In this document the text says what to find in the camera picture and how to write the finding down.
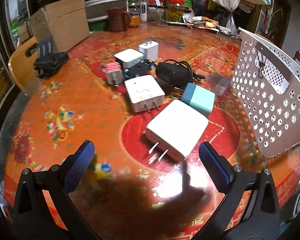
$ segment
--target green basket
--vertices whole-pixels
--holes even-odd
[[[91,32],[104,31],[107,28],[107,23],[108,23],[107,20],[93,22],[93,23],[88,23],[89,30]]]

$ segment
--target orange jar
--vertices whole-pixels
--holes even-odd
[[[130,12],[130,28],[138,27],[140,25],[140,21],[140,14],[138,12]]]

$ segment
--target black power adapter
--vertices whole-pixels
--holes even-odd
[[[210,79],[210,77],[194,73],[188,62],[179,62],[173,59],[160,62],[155,73],[167,84],[181,89],[184,89],[188,83],[193,83],[194,80],[200,82],[201,79]]]

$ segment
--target jar lid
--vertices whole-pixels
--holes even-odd
[[[181,3],[181,4],[185,4],[185,1],[183,1],[183,0],[168,0],[168,3]]]

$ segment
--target black cable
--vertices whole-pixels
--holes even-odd
[[[192,68],[190,64],[186,61],[176,61],[174,59],[167,59],[164,61],[164,63],[167,63],[167,61],[174,62],[175,65],[182,66],[189,70],[189,83],[193,83],[194,80],[200,82],[201,79],[211,79],[210,77],[204,76],[204,75],[197,75],[192,71]]]

